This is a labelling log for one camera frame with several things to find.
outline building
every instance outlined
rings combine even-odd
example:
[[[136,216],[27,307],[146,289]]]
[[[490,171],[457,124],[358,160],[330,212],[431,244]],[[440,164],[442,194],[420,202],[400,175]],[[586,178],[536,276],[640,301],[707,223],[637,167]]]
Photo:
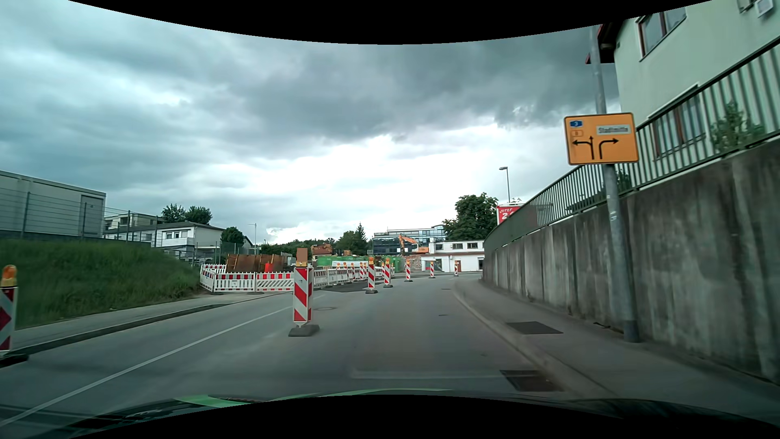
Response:
[[[643,180],[722,152],[729,111],[765,133],[780,128],[779,35],[768,0],[710,0],[601,25],[601,62],[615,64],[621,110],[633,113]]]
[[[111,230],[124,227],[153,226],[156,223],[161,222],[161,219],[155,215],[128,212],[119,215],[106,216],[104,222],[104,230]]]
[[[4,235],[101,237],[105,192],[0,171]]]
[[[225,229],[207,224],[182,221],[181,223],[162,223],[150,226],[120,227],[106,230],[103,237],[123,241],[148,242],[151,247],[163,248],[167,252],[182,258],[211,258],[215,260],[217,251],[228,253],[250,253],[253,247],[248,237],[244,244],[232,247],[222,243]]]
[[[460,271],[481,271],[485,259],[484,240],[473,241],[443,241],[433,244],[431,253],[423,255],[425,269],[434,269],[445,273],[455,271],[456,262],[460,261]]]
[[[401,254],[401,243],[398,235],[410,237],[417,241],[419,247],[430,247],[432,242],[439,242],[446,239],[444,226],[438,224],[433,227],[414,228],[414,229],[387,229],[385,232],[374,233],[374,254],[397,256]],[[404,252],[411,253],[414,245],[409,242],[404,243]]]

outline white small building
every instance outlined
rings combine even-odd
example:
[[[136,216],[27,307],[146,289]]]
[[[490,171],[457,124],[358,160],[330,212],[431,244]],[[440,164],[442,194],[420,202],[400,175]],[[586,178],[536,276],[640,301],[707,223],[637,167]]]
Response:
[[[222,248],[222,232],[225,229],[207,224],[182,221],[181,223],[161,223],[149,226],[118,227],[106,230],[103,237],[122,241],[146,242],[151,247],[163,248],[181,258],[214,259],[217,249],[223,255],[228,253],[250,253],[252,242],[244,238],[238,248]]]
[[[462,272],[481,271],[484,257],[484,240],[443,241],[434,243],[431,253],[422,255],[421,260],[424,269],[434,263],[434,269],[452,273],[458,261]]]

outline street sign pole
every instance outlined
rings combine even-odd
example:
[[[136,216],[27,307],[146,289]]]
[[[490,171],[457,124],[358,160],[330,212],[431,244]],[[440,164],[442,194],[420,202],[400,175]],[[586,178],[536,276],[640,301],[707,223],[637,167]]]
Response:
[[[604,78],[601,74],[601,53],[598,47],[598,25],[590,28],[590,63],[596,80],[596,113],[607,114],[607,100],[604,94]],[[623,340],[638,343],[639,326],[636,323],[636,298],[629,282],[626,232],[620,210],[618,177],[614,163],[601,165],[604,176],[604,192],[607,196],[609,228],[612,237],[612,285],[617,294],[623,326]]]

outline orange detour sign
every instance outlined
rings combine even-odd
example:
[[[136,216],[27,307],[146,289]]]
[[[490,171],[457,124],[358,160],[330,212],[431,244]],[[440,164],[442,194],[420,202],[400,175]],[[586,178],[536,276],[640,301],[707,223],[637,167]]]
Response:
[[[570,165],[639,161],[633,114],[591,114],[563,119]]]

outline orange excavator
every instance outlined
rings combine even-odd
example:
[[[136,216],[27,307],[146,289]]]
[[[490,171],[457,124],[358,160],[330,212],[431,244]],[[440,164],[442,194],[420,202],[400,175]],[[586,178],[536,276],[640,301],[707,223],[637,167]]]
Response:
[[[403,244],[404,242],[408,242],[412,245],[413,255],[425,255],[428,253],[428,247],[420,247],[420,243],[410,237],[406,237],[403,236],[402,234],[399,234],[398,241],[401,243],[401,256],[403,256],[404,248],[406,248],[406,246]]]

